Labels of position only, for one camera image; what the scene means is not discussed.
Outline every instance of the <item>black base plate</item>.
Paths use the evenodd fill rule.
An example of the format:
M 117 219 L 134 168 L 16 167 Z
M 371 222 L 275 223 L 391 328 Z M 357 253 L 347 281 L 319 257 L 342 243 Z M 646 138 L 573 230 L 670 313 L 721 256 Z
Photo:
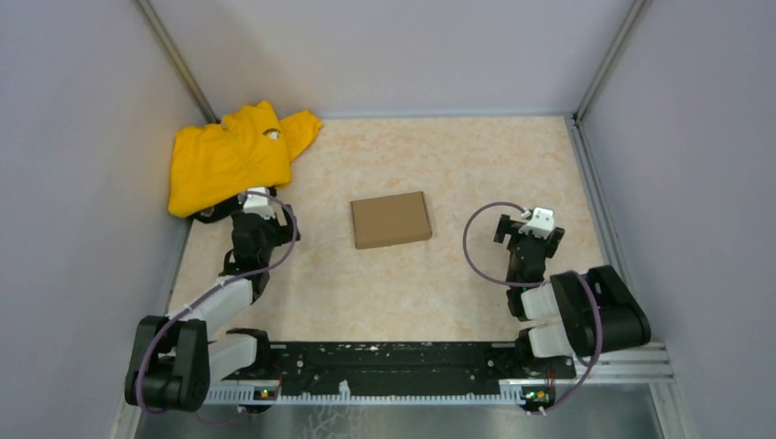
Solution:
M 514 343 L 274 342 L 271 346 L 271 366 L 240 369 L 227 380 L 277 380 L 282 371 L 286 396 L 336 395 L 344 380 L 354 396 L 419 396 L 498 394 L 499 380 L 541 379 L 548 367 L 557 379 L 576 376 L 574 366 L 566 365 L 567 357 L 534 360 L 533 370 L 528 370 L 517 359 Z

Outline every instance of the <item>white bracket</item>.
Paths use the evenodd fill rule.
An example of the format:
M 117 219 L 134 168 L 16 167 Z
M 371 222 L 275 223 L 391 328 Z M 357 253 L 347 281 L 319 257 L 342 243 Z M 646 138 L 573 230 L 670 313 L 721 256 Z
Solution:
M 531 219 L 518 232 L 527 235 L 531 232 L 537 238 L 547 239 L 555 228 L 555 214 L 550 209 L 534 208 Z
M 224 284 L 231 276 L 223 276 L 216 279 L 213 286 Z M 202 320 L 208 326 L 208 340 L 213 337 L 224 325 L 229 323 L 238 313 L 251 305 L 253 301 L 253 287 L 251 281 L 240 279 L 237 282 L 225 285 L 216 294 L 202 302 L 196 309 L 192 310 L 181 320 Z M 182 309 L 189 308 L 184 305 L 181 308 L 167 313 L 168 317 L 174 316 Z
M 223 340 L 210 343 L 210 382 L 218 382 L 237 369 L 252 365 L 256 361 L 258 342 L 245 334 L 227 334 Z
M 250 187 L 248 190 L 251 192 L 269 194 L 266 187 Z M 242 204 L 242 210 L 245 213 L 257 213 L 265 220 L 276 217 L 275 210 L 272 209 L 269 198 L 260 195 L 247 194 L 245 196 L 245 202 Z
M 520 296 L 525 316 L 540 321 L 539 326 L 528 330 L 531 351 L 537 358 L 574 355 L 558 309 L 552 284 L 544 284 L 524 292 Z

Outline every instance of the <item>metal floor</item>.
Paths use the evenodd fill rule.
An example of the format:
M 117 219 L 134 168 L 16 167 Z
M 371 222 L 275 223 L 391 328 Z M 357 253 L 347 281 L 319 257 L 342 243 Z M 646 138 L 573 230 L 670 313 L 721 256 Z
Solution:
M 206 419 L 233 417 L 232 407 L 206 407 Z M 647 385 L 586 386 L 558 412 L 527 417 L 522 410 L 477 406 L 283 406 L 243 416 L 228 426 L 200 423 L 192 414 L 144 416 L 137 438 L 659 438 Z

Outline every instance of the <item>metal frame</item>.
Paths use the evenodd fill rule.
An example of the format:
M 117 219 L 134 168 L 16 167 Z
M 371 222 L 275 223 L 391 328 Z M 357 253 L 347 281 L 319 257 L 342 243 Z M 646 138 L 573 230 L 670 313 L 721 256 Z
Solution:
M 218 117 L 210 107 L 207 98 L 196 82 L 185 60 L 180 55 L 171 36 L 159 18 L 156 10 L 149 0 L 133 0 L 140 13 L 145 18 L 150 30 L 155 35 L 157 42 L 167 54 L 171 67 L 180 77 L 194 102 L 197 104 L 203 117 L 208 123 L 218 122 Z M 652 0 L 635 0 L 631 5 L 620 30 L 612 42 L 606 57 L 603 59 L 598 72 L 584 95 L 579 108 L 574 114 L 566 118 L 569 137 L 577 158 L 579 173 L 582 176 L 587 201 L 595 223 L 598 241 L 603 252 L 604 260 L 612 264 L 622 275 L 627 283 L 630 273 L 622 256 L 620 241 L 609 212 L 608 203 L 601 185 L 598 171 L 595 167 L 595 159 L 585 136 L 584 121 L 590 108 L 605 87 L 606 81 L 614 70 L 617 61 L 624 52 L 633 32 L 633 29 L 641 22 L 644 12 Z M 609 353 L 602 356 L 599 364 L 593 369 L 588 382 L 591 384 L 631 385 L 649 384 L 655 407 L 656 417 L 663 430 L 663 435 L 670 438 L 697 437 L 695 428 L 690 421 L 684 404 L 683 396 L 676 385 L 674 372 L 671 368 L 668 352 L 662 343 L 651 343 L 646 347 L 629 349 L 626 351 Z M 264 387 L 264 382 L 222 382 L 211 386 L 209 398 L 210 404 L 235 404 L 255 403 L 253 390 Z M 456 397 L 428 399 L 412 398 L 359 398 L 349 394 L 341 394 L 330 398 L 320 397 L 283 397 L 282 395 L 273 402 L 278 404 L 321 404 L 321 403 L 358 403 L 358 404 L 471 404 L 471 403 L 509 403 L 514 404 L 517 389 L 521 385 L 537 384 L 532 380 L 504 380 L 501 395 L 494 397 Z M 111 431 L 111 437 L 134 437 L 137 423 L 139 422 L 139 409 L 126 405 L 121 400 L 116 418 Z
M 167 59 L 170 61 L 171 67 L 178 74 L 180 81 L 183 82 L 186 91 L 189 92 L 191 99 L 194 100 L 197 108 L 199 108 L 199 112 L 202 113 L 202 117 L 205 118 L 207 123 L 218 123 L 219 118 L 216 116 L 212 107 L 210 107 L 210 103 L 205 97 L 205 93 L 202 92 L 197 80 L 194 79 L 194 75 L 191 73 L 189 66 L 186 64 L 183 56 L 180 55 L 180 50 L 178 50 L 172 37 L 165 29 L 164 23 L 162 23 L 161 18 L 159 18 L 159 15 L 156 13 L 154 6 L 151 5 L 150 0 L 133 0 L 133 3 L 135 3 L 137 9 L 140 11 L 140 15 L 143 16 L 145 22 L 150 27 L 151 33 L 154 34 L 159 46 L 164 50 Z

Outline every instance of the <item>wire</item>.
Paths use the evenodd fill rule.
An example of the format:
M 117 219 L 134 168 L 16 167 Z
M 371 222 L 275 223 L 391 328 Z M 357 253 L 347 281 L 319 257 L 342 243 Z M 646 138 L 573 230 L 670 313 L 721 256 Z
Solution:
M 477 267 L 477 265 L 475 265 L 474 262 L 471 260 L 471 256 L 469 255 L 469 246 L 467 245 L 467 240 L 469 237 L 469 228 L 471 227 L 471 223 L 474 221 L 475 218 L 477 218 L 480 215 L 480 213 L 484 212 L 487 209 L 495 208 L 496 206 L 506 206 L 508 208 L 518 209 L 521 213 L 525 212 L 525 209 L 523 207 L 514 203 L 510 203 L 509 201 L 494 201 L 492 203 L 488 203 L 485 206 L 482 206 L 481 208 L 475 210 L 474 213 L 471 214 L 471 217 L 469 218 L 469 220 L 466 221 L 466 226 L 464 226 L 463 228 L 463 255 L 466 258 L 466 262 L 469 264 L 469 267 L 471 267 L 471 269 L 474 270 L 474 273 L 479 274 L 481 278 L 485 279 L 486 281 L 491 281 L 494 284 L 499 284 L 504 286 L 518 286 L 523 288 L 535 288 L 536 286 L 542 285 L 541 282 L 521 284 L 517 282 L 501 281 L 499 279 L 496 279 L 495 277 L 485 274 L 485 272 L 480 270 Z
M 275 369 L 280 371 L 280 378 L 277 379 L 277 390 L 275 391 L 275 399 L 280 396 L 280 388 L 283 387 L 283 370 L 280 369 L 279 364 L 275 364 Z
M 146 378 L 145 374 L 148 372 L 148 365 L 151 362 L 151 357 L 154 356 L 154 349 L 156 349 L 156 346 L 159 344 L 162 338 L 164 338 L 164 336 L 167 334 L 169 329 L 185 315 L 193 311 L 198 306 L 202 305 L 202 303 L 208 300 L 211 296 L 218 293 L 224 286 L 233 284 L 249 276 L 255 276 L 257 274 L 266 273 L 270 270 L 274 270 L 275 268 L 279 267 L 283 262 L 286 261 L 286 259 L 288 259 L 288 256 L 291 254 L 291 251 L 294 249 L 294 243 L 296 242 L 296 237 L 299 236 L 298 235 L 299 228 L 296 225 L 296 217 L 294 216 L 294 211 L 291 210 L 291 208 L 286 203 L 269 194 L 265 194 L 263 192 L 258 192 L 253 190 L 249 190 L 247 191 L 247 193 L 250 195 L 256 195 L 258 197 L 264 197 L 269 199 L 270 201 L 273 201 L 274 203 L 277 203 L 288 214 L 288 217 L 291 219 L 291 229 L 292 229 L 291 242 L 289 243 L 288 248 L 286 249 L 286 252 L 283 253 L 283 256 L 281 256 L 280 259 L 277 260 L 277 262 L 272 263 L 264 268 L 259 268 L 256 270 L 251 270 L 250 272 L 237 274 L 236 276 L 227 279 L 223 284 L 218 284 L 213 286 L 210 290 L 205 292 L 205 294 L 203 294 L 197 300 L 195 300 L 191 304 L 191 306 L 188 306 L 187 308 L 183 309 L 181 312 L 174 315 L 172 318 L 170 318 L 167 321 L 167 323 L 165 323 L 161 327 L 161 329 L 159 329 L 159 332 L 157 332 L 154 338 L 151 339 L 151 343 L 148 344 L 148 348 L 145 350 L 143 359 L 140 362 L 140 370 L 138 371 L 137 379 L 135 380 L 135 398 L 137 399 L 137 406 L 140 407 L 140 410 L 142 410 L 145 413 L 161 414 L 167 411 L 164 409 L 154 410 L 148 407 L 148 405 L 146 405 L 146 399 L 143 397 L 143 380 Z
M 517 284 L 513 282 L 504 282 L 500 281 L 494 277 L 488 276 L 485 274 L 482 270 L 477 268 L 476 265 L 474 265 L 474 262 L 471 260 L 471 257 L 469 257 L 469 249 L 467 248 L 467 237 L 469 235 L 469 227 L 471 226 L 472 221 L 474 221 L 475 218 L 479 216 L 480 213 L 483 211 L 494 208 L 496 206 L 506 206 L 508 208 L 514 208 L 518 209 L 521 213 L 525 212 L 525 209 L 517 204 L 510 203 L 508 201 L 494 201 L 492 203 L 486 204 L 485 206 L 482 206 L 481 208 L 474 211 L 473 214 L 471 214 L 471 217 L 468 221 L 466 221 L 466 226 L 463 229 L 463 254 L 466 257 L 466 262 L 469 263 L 469 266 L 472 270 L 474 270 L 474 273 L 478 274 L 483 279 L 486 279 L 488 281 L 491 281 L 495 284 L 504 285 L 504 286 L 521 286 L 521 287 L 528 287 L 528 288 L 534 288 L 536 286 L 540 286 L 542 283 L 537 284 Z M 589 362 L 580 361 L 581 364 L 584 366 L 587 366 L 587 369 L 585 370 L 585 373 L 582 374 L 582 377 L 579 378 L 577 383 L 574 384 L 574 386 L 571 387 L 566 393 L 561 396 L 554 405 L 551 407 L 548 407 L 544 409 L 542 412 L 530 412 L 531 414 L 544 414 L 547 415 L 549 412 L 552 412 L 553 410 L 556 410 L 558 407 L 562 406 L 568 399 L 576 393 L 580 387 L 582 387 L 582 383 L 584 383 L 587 380 L 587 377 L 590 376 L 590 372 L 593 370 L 593 367 L 598 363 L 598 358 L 601 356 L 601 350 L 603 349 L 603 325 L 601 324 L 601 313 L 598 309 L 598 302 L 596 302 L 596 296 L 593 294 L 593 291 L 590 289 L 590 285 L 585 282 L 585 278 L 582 277 L 582 274 L 579 274 L 575 271 L 569 270 L 566 273 L 572 273 L 574 276 L 577 277 L 579 282 L 582 284 L 582 289 L 585 290 L 585 294 L 587 295 L 587 300 L 590 302 L 590 309 L 593 311 L 593 322 L 595 326 L 596 331 L 596 346 L 593 349 L 593 356 L 590 357 Z
M 587 364 L 589 364 L 589 362 L 590 362 L 589 359 L 583 359 L 582 357 L 578 356 L 577 354 L 574 354 L 574 358 L 577 359 L 577 361 L 579 361 L 579 364 L 581 364 L 582 366 L 587 366 Z
M 555 369 L 552 367 L 547 369 L 547 389 L 555 388 Z

